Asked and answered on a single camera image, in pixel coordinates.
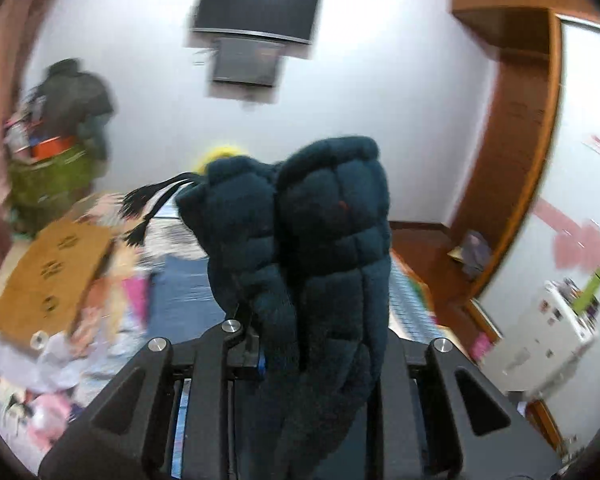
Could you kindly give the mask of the dark teal fleece pants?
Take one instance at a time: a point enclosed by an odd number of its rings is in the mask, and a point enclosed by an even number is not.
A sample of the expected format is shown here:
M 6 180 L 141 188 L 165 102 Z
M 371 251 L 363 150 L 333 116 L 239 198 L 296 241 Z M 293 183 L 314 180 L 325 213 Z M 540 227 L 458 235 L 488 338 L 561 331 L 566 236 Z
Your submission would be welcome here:
M 266 372 L 245 403 L 251 479 L 307 479 L 373 392 L 388 339 L 391 234 L 376 142 L 343 136 L 283 162 L 211 162 L 176 195 L 221 308 L 245 310 Z

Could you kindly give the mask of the pink fluffy neck pillow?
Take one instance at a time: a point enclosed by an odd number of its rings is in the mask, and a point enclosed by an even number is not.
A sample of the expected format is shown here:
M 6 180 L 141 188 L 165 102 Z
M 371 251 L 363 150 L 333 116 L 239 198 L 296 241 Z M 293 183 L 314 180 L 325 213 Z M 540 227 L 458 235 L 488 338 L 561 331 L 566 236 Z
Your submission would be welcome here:
M 44 452 L 62 437 L 72 414 L 72 403 L 64 392 L 44 393 L 27 404 L 27 433 L 30 440 Z

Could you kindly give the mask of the crumpled white paper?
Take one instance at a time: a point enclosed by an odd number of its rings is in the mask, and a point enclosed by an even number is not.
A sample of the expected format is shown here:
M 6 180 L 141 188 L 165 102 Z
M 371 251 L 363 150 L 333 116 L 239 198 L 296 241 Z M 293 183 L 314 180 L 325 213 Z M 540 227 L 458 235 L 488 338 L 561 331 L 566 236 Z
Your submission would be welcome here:
M 51 336 L 39 354 L 15 347 L 0 333 L 0 377 L 34 393 L 71 389 L 86 370 L 87 359 L 75 359 L 65 333 Z

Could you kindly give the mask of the small white digital clock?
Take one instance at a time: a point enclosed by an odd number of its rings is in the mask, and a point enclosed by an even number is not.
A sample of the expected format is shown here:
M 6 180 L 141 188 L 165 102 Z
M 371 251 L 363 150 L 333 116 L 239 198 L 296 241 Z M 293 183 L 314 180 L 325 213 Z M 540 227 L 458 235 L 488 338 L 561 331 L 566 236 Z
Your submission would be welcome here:
M 30 338 L 30 348 L 36 352 L 42 351 L 46 348 L 49 341 L 49 335 L 43 330 L 38 330 Z

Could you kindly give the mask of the folded blue denim jeans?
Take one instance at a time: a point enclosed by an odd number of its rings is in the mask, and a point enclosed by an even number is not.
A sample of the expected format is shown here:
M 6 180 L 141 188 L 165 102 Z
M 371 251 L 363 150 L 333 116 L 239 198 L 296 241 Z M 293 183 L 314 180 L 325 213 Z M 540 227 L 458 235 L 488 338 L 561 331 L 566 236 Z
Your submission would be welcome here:
M 179 344 L 199 338 L 224 320 L 210 286 L 208 259 L 167 256 L 151 278 L 147 337 Z

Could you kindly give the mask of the white cabinet with stickers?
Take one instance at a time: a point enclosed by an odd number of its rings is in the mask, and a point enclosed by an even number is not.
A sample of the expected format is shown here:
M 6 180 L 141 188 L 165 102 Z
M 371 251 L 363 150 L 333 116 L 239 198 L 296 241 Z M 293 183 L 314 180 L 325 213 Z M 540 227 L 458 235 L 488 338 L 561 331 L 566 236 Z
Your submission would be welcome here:
M 542 399 L 574 372 L 597 338 L 595 322 L 573 311 L 573 280 L 547 282 L 538 299 L 486 352 L 480 370 L 502 393 Z

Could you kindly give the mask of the magenta pink cloth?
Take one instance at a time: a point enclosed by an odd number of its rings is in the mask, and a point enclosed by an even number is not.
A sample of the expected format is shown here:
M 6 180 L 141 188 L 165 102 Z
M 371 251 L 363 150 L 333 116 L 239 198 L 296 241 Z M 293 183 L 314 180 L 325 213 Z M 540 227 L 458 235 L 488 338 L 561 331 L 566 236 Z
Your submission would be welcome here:
M 149 280 L 145 276 L 125 278 L 122 282 L 130 310 L 142 327 L 147 326 Z

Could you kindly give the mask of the brown wooden lap desk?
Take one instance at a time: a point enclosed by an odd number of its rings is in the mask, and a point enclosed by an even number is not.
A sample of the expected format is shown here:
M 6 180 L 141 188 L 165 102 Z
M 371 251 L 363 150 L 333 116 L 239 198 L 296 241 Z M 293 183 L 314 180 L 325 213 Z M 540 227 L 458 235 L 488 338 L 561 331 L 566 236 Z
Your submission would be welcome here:
M 0 296 L 0 333 L 23 348 L 37 336 L 68 330 L 77 316 L 112 232 L 105 226 L 53 221 L 40 231 Z

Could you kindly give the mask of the patchwork patterned bedspread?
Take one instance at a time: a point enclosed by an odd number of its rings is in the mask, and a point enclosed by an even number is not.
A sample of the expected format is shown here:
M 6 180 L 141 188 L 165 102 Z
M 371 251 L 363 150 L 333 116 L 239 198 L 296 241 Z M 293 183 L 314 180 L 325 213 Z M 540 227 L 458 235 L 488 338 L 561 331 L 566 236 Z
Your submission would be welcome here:
M 114 358 L 127 359 L 135 353 L 146 341 L 147 333 L 147 326 L 142 327 L 130 310 L 122 282 L 134 276 L 145 276 L 150 282 L 167 256 L 208 259 L 193 233 L 170 210 L 152 221 L 142 246 L 129 247 L 121 240 L 113 243 L 103 275 L 110 282 L 104 317 L 106 340 Z M 396 254 L 391 258 L 389 327 L 397 336 L 419 342 L 441 336 L 443 330 L 432 313 L 428 286 Z

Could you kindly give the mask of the brown wooden wardrobe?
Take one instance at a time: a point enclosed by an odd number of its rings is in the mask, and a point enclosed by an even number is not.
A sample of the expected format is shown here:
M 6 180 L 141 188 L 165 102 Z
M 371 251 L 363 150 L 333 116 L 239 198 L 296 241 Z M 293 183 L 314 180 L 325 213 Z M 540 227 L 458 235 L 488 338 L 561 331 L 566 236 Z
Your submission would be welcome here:
M 470 301 L 513 244 L 542 176 L 562 69 L 558 18 L 600 25 L 600 12 L 591 0 L 451 0 L 451 13 L 498 56 L 486 130 L 451 224 L 393 222 L 394 248 L 429 286 L 439 322 L 460 337 L 493 337 Z M 470 230 L 493 248 L 491 262 L 474 280 L 445 254 Z

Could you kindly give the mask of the green patterned storage bag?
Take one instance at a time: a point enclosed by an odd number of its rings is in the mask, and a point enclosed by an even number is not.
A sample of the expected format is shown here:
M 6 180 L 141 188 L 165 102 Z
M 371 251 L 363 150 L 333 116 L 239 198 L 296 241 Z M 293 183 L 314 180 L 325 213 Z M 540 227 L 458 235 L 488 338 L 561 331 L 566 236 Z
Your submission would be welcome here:
M 9 162 L 9 203 L 15 229 L 35 235 L 63 217 L 91 193 L 94 180 L 104 168 L 103 162 L 79 146 L 40 162 Z

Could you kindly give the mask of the yellow round object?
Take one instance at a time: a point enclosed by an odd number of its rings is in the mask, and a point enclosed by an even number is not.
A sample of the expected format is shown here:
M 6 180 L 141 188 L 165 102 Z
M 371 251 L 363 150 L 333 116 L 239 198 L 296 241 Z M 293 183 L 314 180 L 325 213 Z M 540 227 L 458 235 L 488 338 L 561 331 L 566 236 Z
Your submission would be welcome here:
M 247 152 L 243 148 L 239 148 L 237 145 L 217 145 L 201 156 L 201 158 L 195 163 L 195 166 L 193 166 L 193 171 L 196 174 L 206 174 L 208 171 L 208 166 L 212 162 L 215 162 L 215 160 L 242 156 L 245 154 L 247 154 Z

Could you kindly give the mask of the wall mounted black television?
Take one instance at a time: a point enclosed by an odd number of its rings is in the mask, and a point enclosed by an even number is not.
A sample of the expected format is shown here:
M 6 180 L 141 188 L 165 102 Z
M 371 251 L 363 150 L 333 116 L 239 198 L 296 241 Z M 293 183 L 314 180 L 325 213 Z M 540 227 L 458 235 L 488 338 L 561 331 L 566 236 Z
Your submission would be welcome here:
M 198 0 L 193 30 L 309 44 L 319 0 Z

